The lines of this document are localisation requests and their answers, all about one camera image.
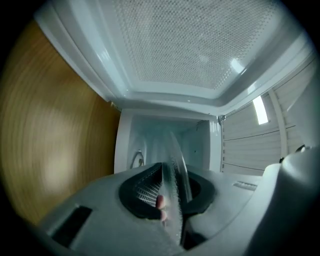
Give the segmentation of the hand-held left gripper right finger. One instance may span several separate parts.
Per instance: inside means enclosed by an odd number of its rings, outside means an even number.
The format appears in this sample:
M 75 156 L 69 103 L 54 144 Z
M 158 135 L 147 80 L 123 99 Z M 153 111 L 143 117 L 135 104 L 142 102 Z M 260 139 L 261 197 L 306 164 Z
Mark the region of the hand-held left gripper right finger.
M 190 250 L 227 227 L 248 203 L 261 176 L 187 165 L 192 199 L 183 206 L 183 247 Z

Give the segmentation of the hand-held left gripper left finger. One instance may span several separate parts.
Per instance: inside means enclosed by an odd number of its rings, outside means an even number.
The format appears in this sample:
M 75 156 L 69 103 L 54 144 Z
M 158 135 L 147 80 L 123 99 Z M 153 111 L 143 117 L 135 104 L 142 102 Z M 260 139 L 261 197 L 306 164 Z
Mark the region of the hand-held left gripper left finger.
M 155 207 L 162 164 L 137 167 L 90 182 L 41 221 L 53 256 L 175 256 Z

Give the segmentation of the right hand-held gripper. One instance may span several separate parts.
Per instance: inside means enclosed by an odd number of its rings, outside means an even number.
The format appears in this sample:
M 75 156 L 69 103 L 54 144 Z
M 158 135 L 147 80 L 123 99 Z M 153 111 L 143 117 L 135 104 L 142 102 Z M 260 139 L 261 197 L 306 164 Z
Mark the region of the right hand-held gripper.
M 267 171 L 236 219 L 234 256 L 295 256 L 315 249 L 319 228 L 319 148 Z

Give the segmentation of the white microwave door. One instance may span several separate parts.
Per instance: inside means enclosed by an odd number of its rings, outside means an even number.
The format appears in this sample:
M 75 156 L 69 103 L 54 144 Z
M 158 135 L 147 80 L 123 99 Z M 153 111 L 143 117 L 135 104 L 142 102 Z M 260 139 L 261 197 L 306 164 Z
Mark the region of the white microwave door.
M 46 0 L 34 19 L 121 108 L 225 115 L 316 57 L 280 0 Z

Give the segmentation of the clear glass plate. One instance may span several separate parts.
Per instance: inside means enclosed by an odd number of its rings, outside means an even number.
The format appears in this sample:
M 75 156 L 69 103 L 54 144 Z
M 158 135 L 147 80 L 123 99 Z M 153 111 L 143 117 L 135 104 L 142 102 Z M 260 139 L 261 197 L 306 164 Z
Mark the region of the clear glass plate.
M 178 140 L 173 132 L 163 135 L 164 159 L 162 162 L 162 188 L 166 218 L 164 229 L 177 245 L 182 244 L 184 236 L 185 207 L 192 199 L 188 171 Z

